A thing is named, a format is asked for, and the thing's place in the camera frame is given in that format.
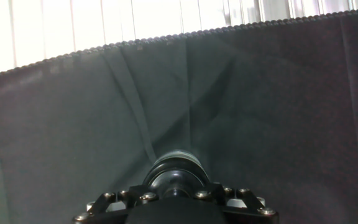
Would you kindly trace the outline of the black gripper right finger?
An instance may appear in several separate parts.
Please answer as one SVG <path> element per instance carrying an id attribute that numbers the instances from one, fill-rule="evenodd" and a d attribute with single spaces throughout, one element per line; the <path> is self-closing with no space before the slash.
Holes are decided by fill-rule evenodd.
<path id="1" fill-rule="evenodd" d="M 279 212 L 267 207 L 250 189 L 234 189 L 208 183 L 197 189 L 193 198 L 213 207 L 214 221 L 223 223 L 279 224 Z"/>

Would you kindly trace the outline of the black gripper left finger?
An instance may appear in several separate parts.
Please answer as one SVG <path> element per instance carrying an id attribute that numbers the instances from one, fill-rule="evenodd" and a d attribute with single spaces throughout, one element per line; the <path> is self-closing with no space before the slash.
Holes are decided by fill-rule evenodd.
<path id="1" fill-rule="evenodd" d="M 130 212 L 141 205 L 159 200 L 156 190 L 146 185 L 136 185 L 128 190 L 106 192 L 88 203 L 85 212 L 72 218 L 72 224 L 125 223 Z"/>

